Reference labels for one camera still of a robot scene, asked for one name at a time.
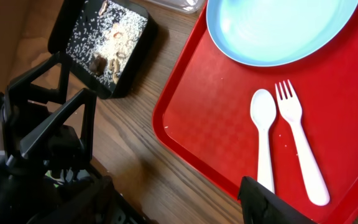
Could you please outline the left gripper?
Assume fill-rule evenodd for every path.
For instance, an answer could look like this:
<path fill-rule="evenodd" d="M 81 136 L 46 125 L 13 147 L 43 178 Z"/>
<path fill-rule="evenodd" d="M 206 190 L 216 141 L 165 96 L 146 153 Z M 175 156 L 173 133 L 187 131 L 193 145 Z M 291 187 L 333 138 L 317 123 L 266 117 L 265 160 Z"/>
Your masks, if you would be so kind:
<path fill-rule="evenodd" d="M 92 156 L 96 93 L 83 88 L 66 101 L 72 60 L 55 53 L 39 65 L 15 77 L 0 93 L 0 170 L 6 175 L 43 176 L 48 170 L 83 170 L 86 151 Z M 60 68 L 55 86 L 48 81 Z M 61 106 L 50 112 L 42 104 Z M 81 134 L 65 121 L 84 106 Z"/>

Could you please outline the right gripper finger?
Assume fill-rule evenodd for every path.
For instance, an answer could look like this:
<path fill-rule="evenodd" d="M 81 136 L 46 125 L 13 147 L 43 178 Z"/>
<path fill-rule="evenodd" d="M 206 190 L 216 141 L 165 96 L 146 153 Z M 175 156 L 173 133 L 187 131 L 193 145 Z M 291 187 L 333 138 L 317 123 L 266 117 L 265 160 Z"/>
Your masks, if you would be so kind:
<path fill-rule="evenodd" d="M 244 176 L 237 199 L 245 224 L 315 224 L 249 176 Z"/>

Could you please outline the light blue plate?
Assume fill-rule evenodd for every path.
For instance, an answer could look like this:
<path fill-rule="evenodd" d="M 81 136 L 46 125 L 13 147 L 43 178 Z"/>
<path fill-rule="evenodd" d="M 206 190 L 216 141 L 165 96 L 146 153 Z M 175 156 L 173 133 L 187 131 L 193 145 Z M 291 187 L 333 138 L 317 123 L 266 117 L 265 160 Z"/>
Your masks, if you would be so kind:
<path fill-rule="evenodd" d="M 358 0 L 210 0 L 208 32 L 230 59 L 274 67 L 305 58 L 347 24 Z"/>

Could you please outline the white plastic spoon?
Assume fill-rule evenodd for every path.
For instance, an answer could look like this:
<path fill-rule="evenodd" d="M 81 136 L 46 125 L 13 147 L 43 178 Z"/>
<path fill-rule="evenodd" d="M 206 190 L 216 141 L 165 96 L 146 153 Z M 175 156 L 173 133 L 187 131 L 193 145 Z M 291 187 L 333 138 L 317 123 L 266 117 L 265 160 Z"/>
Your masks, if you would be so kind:
<path fill-rule="evenodd" d="M 269 130 L 275 121 L 277 110 L 273 96 L 265 89 L 257 90 L 250 102 L 250 117 L 259 133 L 257 181 L 275 193 Z"/>

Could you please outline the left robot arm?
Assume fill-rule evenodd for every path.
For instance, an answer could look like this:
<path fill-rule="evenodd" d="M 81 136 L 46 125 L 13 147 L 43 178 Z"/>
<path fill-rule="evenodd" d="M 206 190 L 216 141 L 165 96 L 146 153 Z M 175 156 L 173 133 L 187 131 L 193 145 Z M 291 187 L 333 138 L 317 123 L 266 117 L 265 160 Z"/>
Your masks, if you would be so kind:
<path fill-rule="evenodd" d="M 146 223 L 92 164 L 96 94 L 61 53 L 0 92 L 0 223 Z"/>

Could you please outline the white plastic fork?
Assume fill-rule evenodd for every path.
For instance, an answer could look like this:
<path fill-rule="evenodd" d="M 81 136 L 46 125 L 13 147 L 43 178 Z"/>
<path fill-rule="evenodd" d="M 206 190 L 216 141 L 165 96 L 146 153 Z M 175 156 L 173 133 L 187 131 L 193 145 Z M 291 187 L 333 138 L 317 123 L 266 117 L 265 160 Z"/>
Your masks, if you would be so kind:
<path fill-rule="evenodd" d="M 303 110 L 299 98 L 290 80 L 276 83 L 275 91 L 279 112 L 293 134 L 307 196 L 313 204 L 325 206 L 330 196 L 301 124 Z"/>

